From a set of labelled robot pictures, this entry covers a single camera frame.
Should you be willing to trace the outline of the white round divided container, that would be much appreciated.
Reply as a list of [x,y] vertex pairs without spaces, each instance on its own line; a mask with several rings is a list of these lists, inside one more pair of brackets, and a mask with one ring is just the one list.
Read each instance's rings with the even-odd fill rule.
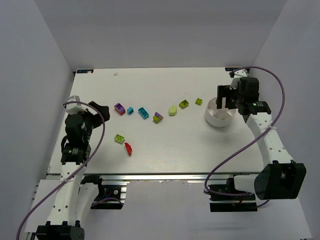
[[228,126],[236,115],[236,109],[217,108],[217,97],[212,98],[206,105],[204,117],[205,120],[213,127],[223,128]]

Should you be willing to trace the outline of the small green square lego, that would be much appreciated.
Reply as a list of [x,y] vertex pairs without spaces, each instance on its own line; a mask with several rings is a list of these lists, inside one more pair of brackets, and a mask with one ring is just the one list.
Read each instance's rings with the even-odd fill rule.
[[195,104],[198,105],[198,106],[201,106],[203,103],[203,100],[201,98],[197,98],[196,101],[195,101]]

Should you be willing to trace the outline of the purple and pink lego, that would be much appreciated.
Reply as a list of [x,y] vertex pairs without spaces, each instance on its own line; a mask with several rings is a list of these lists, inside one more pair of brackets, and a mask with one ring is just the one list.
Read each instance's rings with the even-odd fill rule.
[[120,115],[123,115],[126,113],[126,110],[125,108],[120,104],[120,103],[117,103],[114,105],[114,109],[120,114]]

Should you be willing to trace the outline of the green lego brick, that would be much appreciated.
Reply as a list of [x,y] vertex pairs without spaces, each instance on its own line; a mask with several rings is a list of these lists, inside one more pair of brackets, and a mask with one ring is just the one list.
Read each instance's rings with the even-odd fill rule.
[[188,107],[189,106],[189,102],[187,101],[187,100],[183,100],[183,101],[181,101],[180,103],[179,103],[179,107],[181,108],[181,109],[185,109],[186,107]]

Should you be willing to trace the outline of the small cyan lego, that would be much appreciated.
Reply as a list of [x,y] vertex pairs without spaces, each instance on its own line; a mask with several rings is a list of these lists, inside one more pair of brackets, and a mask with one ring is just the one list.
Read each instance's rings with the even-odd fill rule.
[[134,109],[133,109],[132,107],[129,107],[129,108],[127,109],[127,114],[128,114],[128,115],[131,115],[133,112],[134,112]]

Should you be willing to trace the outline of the large cyan lego brick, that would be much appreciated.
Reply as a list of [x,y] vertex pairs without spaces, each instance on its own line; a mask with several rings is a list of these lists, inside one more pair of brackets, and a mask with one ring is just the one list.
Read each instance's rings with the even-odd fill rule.
[[141,115],[141,117],[145,120],[149,117],[149,113],[143,108],[138,109],[138,113]]

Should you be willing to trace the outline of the purple green lego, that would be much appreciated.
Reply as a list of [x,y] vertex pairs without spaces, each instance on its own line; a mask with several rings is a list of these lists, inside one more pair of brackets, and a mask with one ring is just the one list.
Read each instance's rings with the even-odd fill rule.
[[159,123],[163,118],[164,118],[164,117],[163,117],[160,113],[155,112],[152,119],[153,119],[153,121],[157,124],[157,123]]

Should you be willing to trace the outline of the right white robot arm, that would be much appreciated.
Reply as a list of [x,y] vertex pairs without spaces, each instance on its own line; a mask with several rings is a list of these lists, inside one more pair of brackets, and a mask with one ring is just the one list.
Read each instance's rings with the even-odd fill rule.
[[257,175],[235,175],[234,189],[255,194],[260,200],[296,199],[306,176],[303,163],[297,163],[285,149],[277,131],[272,128],[269,105],[259,100],[259,80],[241,77],[231,85],[217,87],[218,109],[237,109],[254,137],[263,160]]

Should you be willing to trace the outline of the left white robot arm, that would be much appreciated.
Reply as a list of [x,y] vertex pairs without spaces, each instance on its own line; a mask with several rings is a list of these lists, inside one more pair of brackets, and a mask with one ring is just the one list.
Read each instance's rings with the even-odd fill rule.
[[82,240],[83,220],[101,191],[97,175],[85,176],[89,160],[96,153],[90,146],[94,129],[105,127],[110,119],[109,107],[91,101],[71,100],[65,104],[67,117],[61,142],[60,183],[52,190],[54,204],[44,225],[39,225],[39,240]]

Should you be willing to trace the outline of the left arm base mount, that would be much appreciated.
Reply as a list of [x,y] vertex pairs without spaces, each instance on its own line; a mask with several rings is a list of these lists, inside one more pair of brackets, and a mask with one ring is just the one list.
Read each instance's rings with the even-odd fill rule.
[[97,185],[98,195],[93,200],[91,209],[94,210],[121,210],[123,203],[121,202],[121,188],[119,184],[103,183],[100,175],[86,175],[81,184]]

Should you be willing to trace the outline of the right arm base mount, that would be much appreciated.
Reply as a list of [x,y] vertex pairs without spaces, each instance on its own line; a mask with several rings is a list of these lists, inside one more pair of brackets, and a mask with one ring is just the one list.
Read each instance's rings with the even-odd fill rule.
[[238,213],[238,212],[257,212],[256,197],[254,195],[247,196],[230,196],[230,194],[244,194],[244,191],[235,189],[234,179],[229,177],[225,183],[209,184],[208,188],[212,191],[229,194],[221,195],[209,192],[209,207],[211,213]]

